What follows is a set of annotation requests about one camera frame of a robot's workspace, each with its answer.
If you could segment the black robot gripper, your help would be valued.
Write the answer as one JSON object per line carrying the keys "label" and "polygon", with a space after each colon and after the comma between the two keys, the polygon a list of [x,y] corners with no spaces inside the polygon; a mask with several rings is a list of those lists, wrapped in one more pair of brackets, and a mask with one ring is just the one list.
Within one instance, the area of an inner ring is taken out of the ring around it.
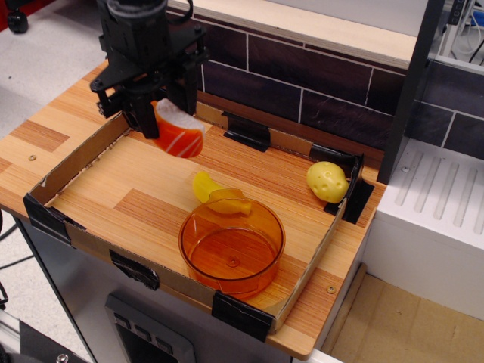
{"label": "black robot gripper", "polygon": [[178,24],[165,11],[142,18],[102,11],[101,26],[108,64],[90,85],[100,114],[130,113],[135,131],[157,139],[153,100],[168,98],[187,114],[196,113],[198,73],[209,57],[204,26]]}

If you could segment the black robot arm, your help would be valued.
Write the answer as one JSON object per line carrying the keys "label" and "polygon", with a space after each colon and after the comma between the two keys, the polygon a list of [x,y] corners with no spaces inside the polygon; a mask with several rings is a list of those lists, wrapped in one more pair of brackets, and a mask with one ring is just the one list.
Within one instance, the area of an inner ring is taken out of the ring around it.
{"label": "black robot arm", "polygon": [[169,99],[192,115],[200,65],[209,58],[206,29],[187,27],[193,14],[169,17],[166,1],[99,1],[99,38],[107,67],[91,82],[104,117],[125,114],[147,139],[159,137],[152,101]]}

